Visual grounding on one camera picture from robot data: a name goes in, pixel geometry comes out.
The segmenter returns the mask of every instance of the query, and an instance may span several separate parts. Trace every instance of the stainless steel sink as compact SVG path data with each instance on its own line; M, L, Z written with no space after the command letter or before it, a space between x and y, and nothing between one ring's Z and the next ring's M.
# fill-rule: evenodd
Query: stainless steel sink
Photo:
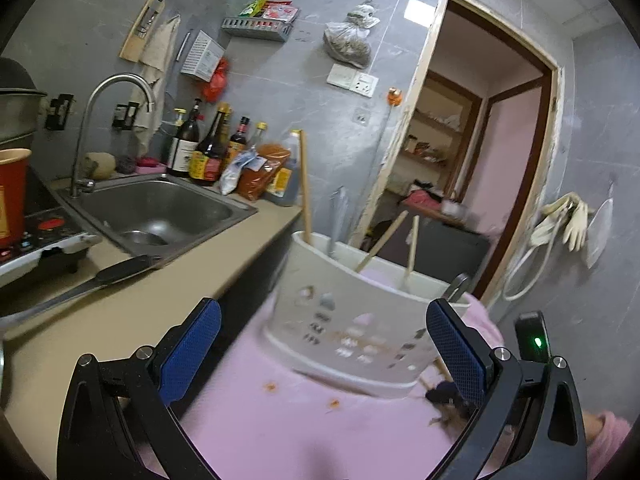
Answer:
M132 255L171 260L257 209L167 174L107 180L91 193L61 197Z

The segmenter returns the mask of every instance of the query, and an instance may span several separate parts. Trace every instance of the black device with green light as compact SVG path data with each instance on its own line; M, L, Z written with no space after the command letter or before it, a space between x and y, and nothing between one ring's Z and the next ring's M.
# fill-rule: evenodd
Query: black device with green light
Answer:
M523 361L547 363L551 359L549 338L546 334L545 317L542 312L520 314L514 323L520 358Z

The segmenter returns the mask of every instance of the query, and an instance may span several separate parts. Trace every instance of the yellow bottle label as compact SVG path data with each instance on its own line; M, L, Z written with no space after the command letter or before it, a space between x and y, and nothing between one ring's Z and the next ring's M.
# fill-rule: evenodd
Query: yellow bottle label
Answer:
M7 238L9 232L9 221L6 218L6 205L4 204L4 187L0 186L0 238Z
M291 178L291 173L292 171L287 168L280 168L274 179L267 186L267 192L275 196L283 197L289 179Z
M189 164L189 176L197 180L214 182L220 176L220 160L209 158L202 152L193 152Z
M244 144L240 144L239 142L229 141L229 144L226 146L226 157L225 157L225 168L231 164L231 161L236 158L236 155L244 150Z

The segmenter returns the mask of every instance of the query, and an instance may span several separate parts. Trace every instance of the green packet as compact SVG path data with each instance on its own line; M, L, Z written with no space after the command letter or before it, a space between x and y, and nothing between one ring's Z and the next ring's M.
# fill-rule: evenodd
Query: green packet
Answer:
M254 0L238 14L241 18L252 18L262 10L267 0Z

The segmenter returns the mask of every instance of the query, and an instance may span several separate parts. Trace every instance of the gas stove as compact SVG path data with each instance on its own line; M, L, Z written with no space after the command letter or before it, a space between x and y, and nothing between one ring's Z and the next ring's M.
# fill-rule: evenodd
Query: gas stove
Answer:
M28 168L22 239L0 250L0 301L33 283L78 270L89 247L100 242L84 222Z

